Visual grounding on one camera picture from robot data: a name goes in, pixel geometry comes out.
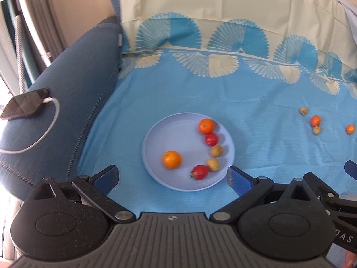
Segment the blue patterned sofa cover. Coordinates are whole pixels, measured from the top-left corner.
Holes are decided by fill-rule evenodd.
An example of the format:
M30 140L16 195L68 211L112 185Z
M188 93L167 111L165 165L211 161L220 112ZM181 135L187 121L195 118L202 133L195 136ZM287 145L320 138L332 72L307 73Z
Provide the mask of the blue patterned sofa cover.
M336 0L117 0L122 69L89 133L77 173L116 165L111 198L133 211L205 212L235 199L225 180L180 192L156 182L142 142L159 120L200 113L221 123L233 164L287 183L313 172L356 194L356 41ZM301 115L299 109L308 113ZM310 118L321 118L313 133Z

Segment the orange kumquat with stem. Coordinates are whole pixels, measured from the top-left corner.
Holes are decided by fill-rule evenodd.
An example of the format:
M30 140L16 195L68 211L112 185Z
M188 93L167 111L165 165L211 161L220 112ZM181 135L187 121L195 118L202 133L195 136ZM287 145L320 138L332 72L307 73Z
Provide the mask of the orange kumquat with stem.
M314 128L317 126L320 126L321 124L321 118L318 115L314 115L313 117L310 118L310 125Z

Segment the red cherry tomato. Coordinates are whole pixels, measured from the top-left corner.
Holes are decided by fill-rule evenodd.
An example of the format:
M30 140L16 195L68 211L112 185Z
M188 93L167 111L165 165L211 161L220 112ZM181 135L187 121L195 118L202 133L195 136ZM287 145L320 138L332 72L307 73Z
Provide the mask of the red cherry tomato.
M215 133L209 133L205 135L205 144L207 144L210 147L214 147L216 144L218 144L219 137Z
M205 165L197 165L190 172L190 177L194 180L203 180L209 174L209 169Z

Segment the light blue plate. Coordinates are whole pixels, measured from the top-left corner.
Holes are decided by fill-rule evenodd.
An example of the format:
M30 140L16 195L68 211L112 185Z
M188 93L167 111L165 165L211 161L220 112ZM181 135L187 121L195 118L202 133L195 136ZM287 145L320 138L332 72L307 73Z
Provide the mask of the light blue plate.
M220 168L210 171L203 180L190 177L191 170L211 158L211 147L199 132L199 122L206 116L198 113L177 113L159 120L146 133L142 142L142 160L148 173L161 185L183 192L210 188L226 177L235 159L234 141L222 124L215 122L215 134L223 154L218 157ZM182 158L179 167L169 170L163 164L166 151L176 151Z

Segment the pale blue printed sheet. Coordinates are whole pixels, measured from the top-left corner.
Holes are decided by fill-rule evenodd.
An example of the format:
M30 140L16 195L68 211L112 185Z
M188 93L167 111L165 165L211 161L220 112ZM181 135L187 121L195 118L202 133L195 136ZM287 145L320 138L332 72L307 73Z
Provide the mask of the pale blue printed sheet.
M338 1L344 8L346 12L347 19L349 21L352 34L354 39L356 39L356 34L357 34L357 8L356 5L345 1L345 0L336 0Z

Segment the grey curtain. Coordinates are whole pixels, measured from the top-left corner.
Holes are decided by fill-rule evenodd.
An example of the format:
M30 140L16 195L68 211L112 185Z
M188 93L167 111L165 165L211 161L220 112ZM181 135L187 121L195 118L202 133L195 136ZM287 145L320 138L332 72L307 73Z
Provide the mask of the grey curtain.
M60 30L52 0L6 0L12 23L20 18L22 61L34 82L58 57L67 44Z

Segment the black smartphone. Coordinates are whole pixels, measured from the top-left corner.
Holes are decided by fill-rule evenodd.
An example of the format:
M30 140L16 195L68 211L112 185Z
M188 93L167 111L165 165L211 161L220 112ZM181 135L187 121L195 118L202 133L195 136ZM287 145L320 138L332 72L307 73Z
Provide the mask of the black smartphone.
M12 97L5 106L1 119L16 120L34 115L39 111L44 100L49 97L49 94L49 88L40 88Z

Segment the tan longan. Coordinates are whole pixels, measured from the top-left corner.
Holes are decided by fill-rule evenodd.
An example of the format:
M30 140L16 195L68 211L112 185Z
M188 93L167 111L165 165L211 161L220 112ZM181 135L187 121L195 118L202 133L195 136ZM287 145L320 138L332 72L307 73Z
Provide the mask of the tan longan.
M223 154L223 147L219 144L216 144L215 146L211 147L210 154L212 157L221 157Z
M206 165L211 172L216 172L220 169L220 161L216 158L208 159Z
M308 113L308 110L307 110L306 107L301 107L301 108L299 109L299 113L300 113L301 115L306 115L306 114Z
M313 133L314 133L315 135L320 134L320 132L321 132L321 128L320 128L319 126L313 127Z

